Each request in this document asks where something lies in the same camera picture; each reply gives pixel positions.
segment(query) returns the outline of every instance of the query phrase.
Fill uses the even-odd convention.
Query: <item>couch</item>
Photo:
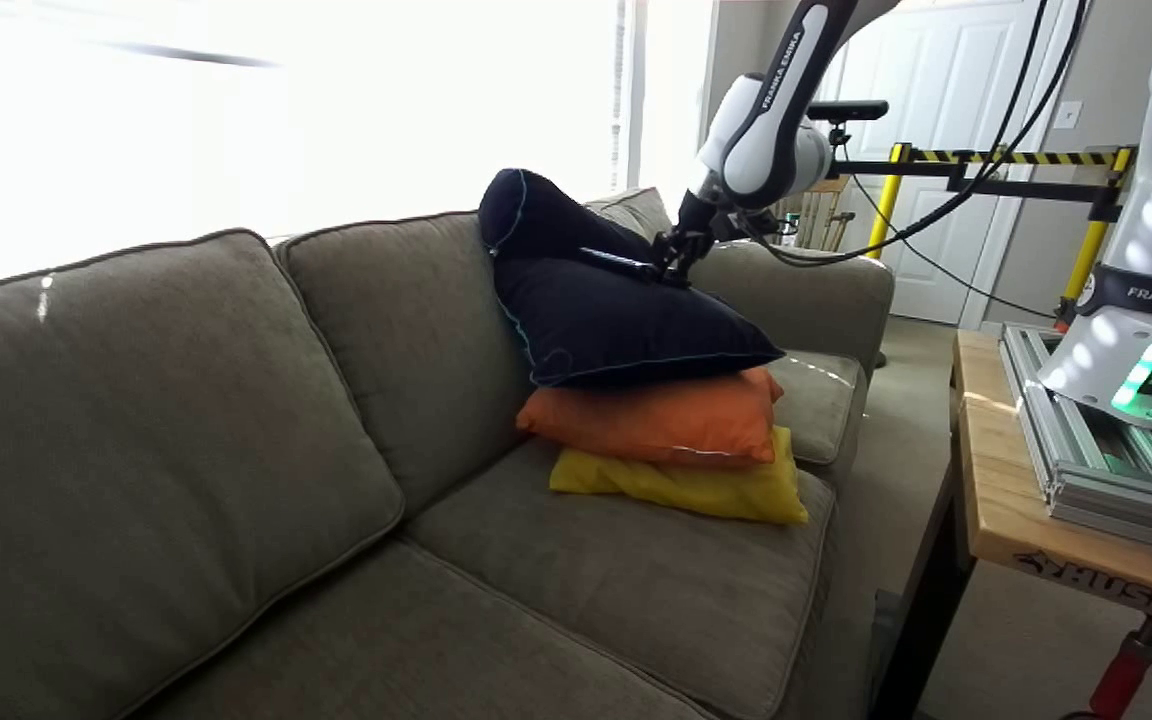
[[[794,715],[892,275],[697,288],[790,349],[802,529],[552,496],[471,213],[0,280],[0,715]]]

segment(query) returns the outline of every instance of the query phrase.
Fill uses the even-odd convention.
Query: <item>couch backrest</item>
[[[281,244],[409,512],[520,434],[526,352],[471,213],[367,218]]]
[[[396,520],[260,236],[0,285],[0,715],[124,715]]]

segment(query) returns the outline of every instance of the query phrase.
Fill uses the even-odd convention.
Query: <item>floor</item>
[[[876,371],[857,475],[846,489],[836,530],[836,578],[828,593],[828,639],[813,639],[805,715],[846,720],[869,713],[869,663],[890,634],[884,597],[910,586],[921,530],[950,468],[950,360],[953,326],[892,321],[890,369]],[[1097,597],[976,564],[936,671],[924,689],[924,720],[1059,720],[1080,713],[1141,615]],[[1152,715],[1152,681],[1128,720]]]

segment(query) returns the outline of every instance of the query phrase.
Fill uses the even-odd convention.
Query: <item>window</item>
[[[653,180],[634,3],[0,0],[0,270],[477,206],[496,169]]]

